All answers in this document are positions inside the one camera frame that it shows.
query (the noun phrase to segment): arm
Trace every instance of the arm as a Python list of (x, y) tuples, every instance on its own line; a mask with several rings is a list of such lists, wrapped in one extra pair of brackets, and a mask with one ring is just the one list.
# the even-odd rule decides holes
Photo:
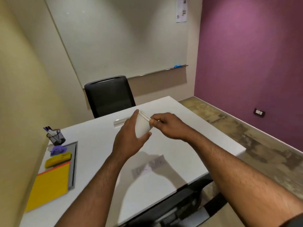
[(203, 161), (220, 192), (247, 226), (277, 227), (303, 213), (303, 202), (173, 114), (155, 114), (150, 124), (165, 136), (187, 142)]
[(151, 133), (135, 134), (138, 110), (118, 132), (111, 155), (93, 179), (66, 210), (55, 227), (103, 227), (106, 224), (116, 181), (124, 163), (137, 153)]

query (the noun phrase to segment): wall socket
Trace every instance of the wall socket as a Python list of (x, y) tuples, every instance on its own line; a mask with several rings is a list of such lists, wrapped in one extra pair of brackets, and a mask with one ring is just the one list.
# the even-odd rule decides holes
[(255, 108), (254, 110), (254, 114), (260, 117), (264, 117), (265, 116), (265, 111), (261, 111)]

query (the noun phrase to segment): person's right hand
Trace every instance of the person's right hand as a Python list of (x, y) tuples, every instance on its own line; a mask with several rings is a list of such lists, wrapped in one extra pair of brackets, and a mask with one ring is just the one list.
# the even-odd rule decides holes
[(182, 122), (175, 114), (154, 114), (149, 124), (159, 129), (166, 137), (185, 141), (192, 128)]

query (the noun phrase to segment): person's right arm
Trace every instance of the person's right arm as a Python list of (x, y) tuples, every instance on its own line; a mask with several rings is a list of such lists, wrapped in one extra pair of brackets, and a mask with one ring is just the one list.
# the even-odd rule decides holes
[(165, 136), (187, 142), (207, 167), (220, 192), (246, 226), (278, 227), (303, 213), (303, 202), (270, 178), (220, 148), (171, 113), (150, 124)]

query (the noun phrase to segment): yellow folder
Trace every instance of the yellow folder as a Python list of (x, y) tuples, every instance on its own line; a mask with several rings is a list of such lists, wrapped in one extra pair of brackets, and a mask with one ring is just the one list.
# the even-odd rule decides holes
[(70, 162), (37, 175), (25, 212), (44, 205), (68, 192)]

